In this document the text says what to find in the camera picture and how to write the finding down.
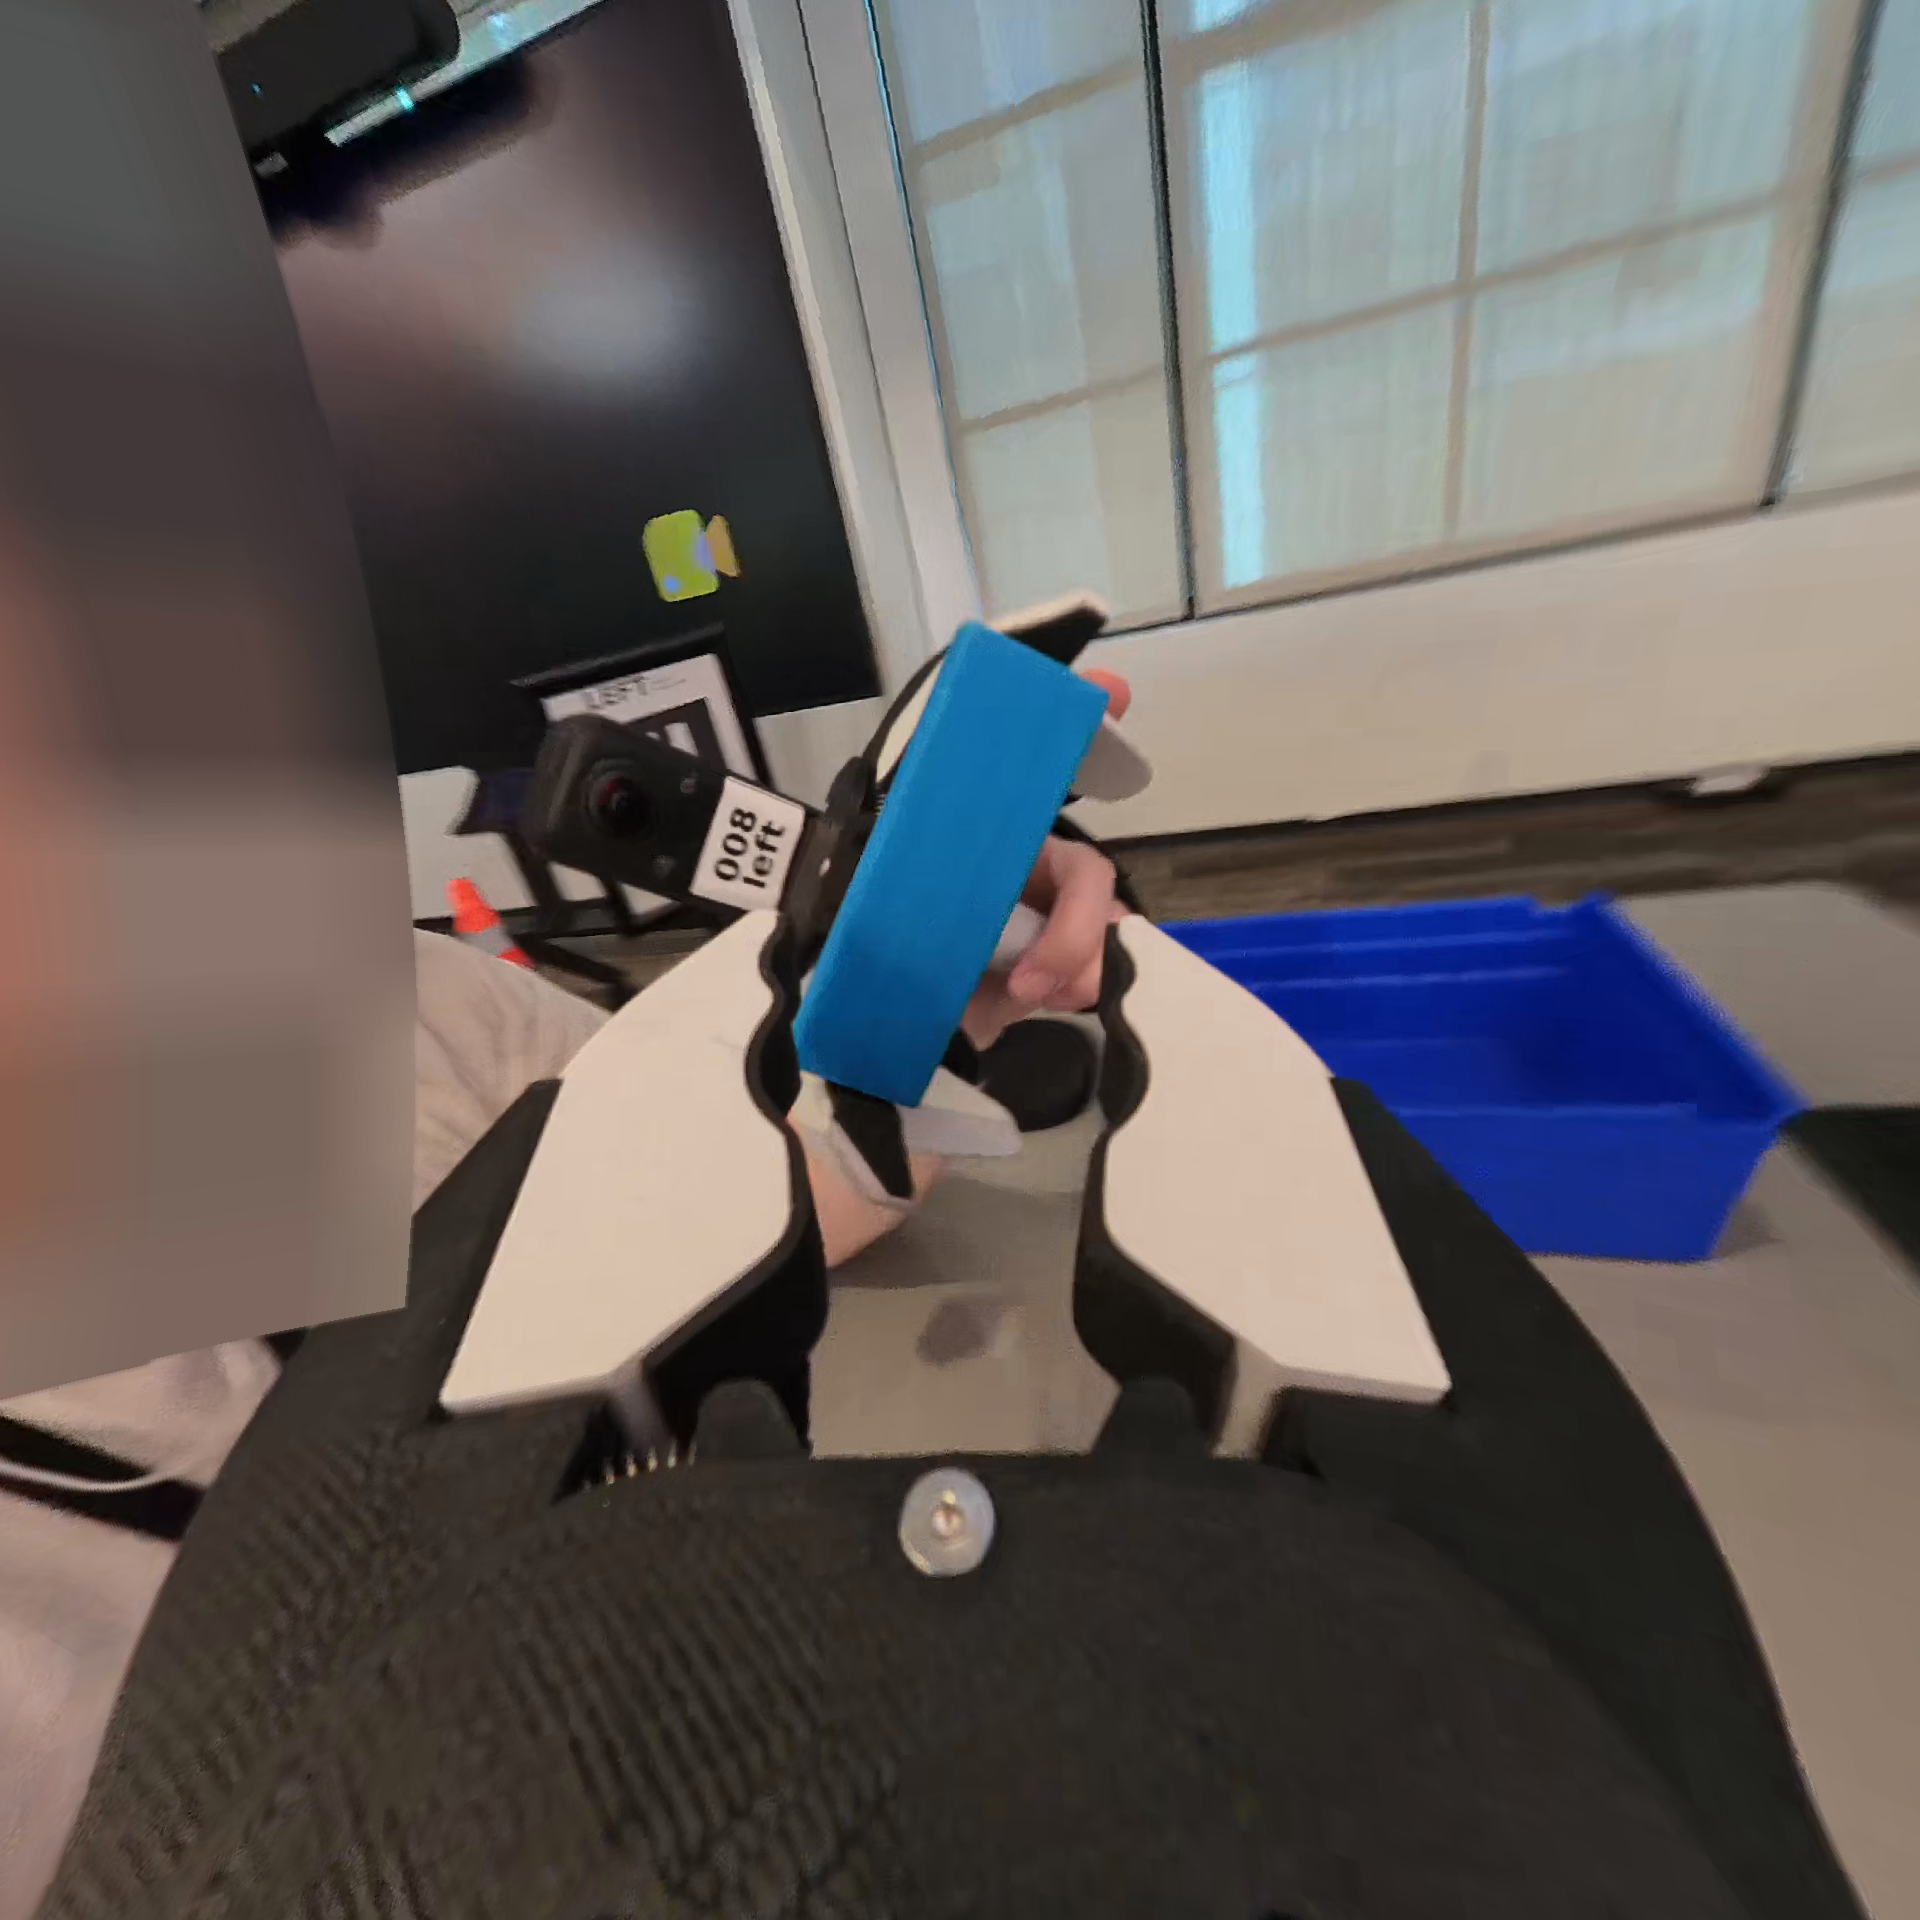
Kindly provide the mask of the orange traffic cone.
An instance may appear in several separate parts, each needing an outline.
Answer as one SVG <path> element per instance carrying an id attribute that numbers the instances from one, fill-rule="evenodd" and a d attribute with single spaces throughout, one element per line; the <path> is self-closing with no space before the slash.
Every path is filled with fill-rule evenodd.
<path id="1" fill-rule="evenodd" d="M 446 904 L 452 917 L 452 935 L 499 962 L 516 967 L 520 974 L 536 974 L 534 956 L 520 949 L 520 941 L 506 925 L 502 915 L 493 902 L 477 890 L 472 876 L 452 876 L 446 882 Z"/>

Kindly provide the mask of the person's grey clothing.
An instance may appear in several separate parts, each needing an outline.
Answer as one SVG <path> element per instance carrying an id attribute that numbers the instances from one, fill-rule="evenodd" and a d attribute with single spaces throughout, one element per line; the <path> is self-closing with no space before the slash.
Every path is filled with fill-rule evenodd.
<path id="1" fill-rule="evenodd" d="M 440 931 L 416 935 L 416 960 L 422 1204 L 606 1017 Z M 4 1406 L 26 1427 L 4 1440 L 7 1469 L 137 1479 L 130 1496 L 86 1496 L 4 1478 L 4 1917 L 38 1911 L 183 1525 L 275 1377 L 272 1347 L 249 1339 Z"/>

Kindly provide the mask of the blue plastic bin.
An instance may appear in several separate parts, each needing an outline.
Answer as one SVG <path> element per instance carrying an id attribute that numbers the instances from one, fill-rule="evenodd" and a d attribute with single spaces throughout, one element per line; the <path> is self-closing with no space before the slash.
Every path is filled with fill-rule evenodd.
<path id="1" fill-rule="evenodd" d="M 1536 1257 L 1717 1257 L 1810 1101 L 1610 895 L 1165 923 Z"/>

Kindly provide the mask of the black display screen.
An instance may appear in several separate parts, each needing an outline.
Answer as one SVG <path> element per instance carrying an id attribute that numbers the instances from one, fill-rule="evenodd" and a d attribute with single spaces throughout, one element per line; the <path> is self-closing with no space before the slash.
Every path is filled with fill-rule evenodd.
<path id="1" fill-rule="evenodd" d="M 723 630 L 752 720 L 881 690 L 724 3 L 594 3 L 262 182 L 400 773 Z"/>

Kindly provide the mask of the black framed poster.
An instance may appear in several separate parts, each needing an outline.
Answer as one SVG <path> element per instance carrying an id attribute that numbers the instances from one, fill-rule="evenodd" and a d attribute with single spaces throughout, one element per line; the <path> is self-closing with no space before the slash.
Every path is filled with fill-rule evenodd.
<path id="1" fill-rule="evenodd" d="M 530 712 L 516 839 L 609 893 L 779 911 L 809 812 L 779 793 L 723 630 L 510 681 Z"/>

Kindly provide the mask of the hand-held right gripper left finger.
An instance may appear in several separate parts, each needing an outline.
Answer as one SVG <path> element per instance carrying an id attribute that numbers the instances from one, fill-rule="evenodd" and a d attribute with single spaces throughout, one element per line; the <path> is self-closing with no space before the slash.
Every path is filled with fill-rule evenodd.
<path id="1" fill-rule="evenodd" d="M 638 1452 L 763 1380 L 813 1434 L 827 1257 L 801 1140 L 797 937 L 752 911 L 562 1073 L 443 1377 L 448 1417 L 588 1397 Z"/>

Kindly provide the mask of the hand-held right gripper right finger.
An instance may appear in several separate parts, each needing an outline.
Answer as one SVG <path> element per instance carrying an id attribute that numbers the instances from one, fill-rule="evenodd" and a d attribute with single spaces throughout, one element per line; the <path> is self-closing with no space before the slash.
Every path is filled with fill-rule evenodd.
<path id="1" fill-rule="evenodd" d="M 1331 1073 L 1145 917 L 1110 930 L 1100 1138 L 1076 1334 L 1117 1388 L 1175 1380 L 1217 1452 L 1286 1395 L 1443 1406 L 1454 1377 Z"/>

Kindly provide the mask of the black video bar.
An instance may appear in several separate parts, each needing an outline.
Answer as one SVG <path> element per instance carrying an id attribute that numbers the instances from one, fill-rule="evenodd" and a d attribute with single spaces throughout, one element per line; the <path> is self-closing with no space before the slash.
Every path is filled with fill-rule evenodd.
<path id="1" fill-rule="evenodd" d="M 289 3 L 218 49 L 246 154 L 310 144 L 461 49 L 448 3 Z"/>

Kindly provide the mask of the person's left hand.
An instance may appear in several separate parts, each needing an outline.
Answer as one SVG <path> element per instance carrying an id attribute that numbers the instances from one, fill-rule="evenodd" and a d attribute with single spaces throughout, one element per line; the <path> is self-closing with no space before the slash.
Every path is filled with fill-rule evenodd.
<path id="1" fill-rule="evenodd" d="M 994 1047 L 1016 1023 L 1037 1013 L 1086 1013 L 1103 986 L 1107 931 L 1129 915 L 1114 860 L 1069 837 L 1044 842 L 1023 902 L 1044 917 L 1044 925 L 1014 970 L 981 974 L 974 989 L 961 1031 L 976 1049 Z M 890 1237 L 947 1167 L 941 1156 L 910 1152 L 907 1196 L 890 1196 L 831 1134 L 827 1085 L 813 1073 L 801 1075 L 787 1117 L 801 1140 L 831 1269 Z"/>

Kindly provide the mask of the white framed window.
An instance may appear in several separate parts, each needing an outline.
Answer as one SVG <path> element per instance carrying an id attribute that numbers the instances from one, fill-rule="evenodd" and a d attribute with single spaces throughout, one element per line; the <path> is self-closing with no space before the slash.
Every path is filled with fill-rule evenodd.
<path id="1" fill-rule="evenodd" d="M 867 3 L 992 611 L 1916 480 L 1916 3 Z"/>

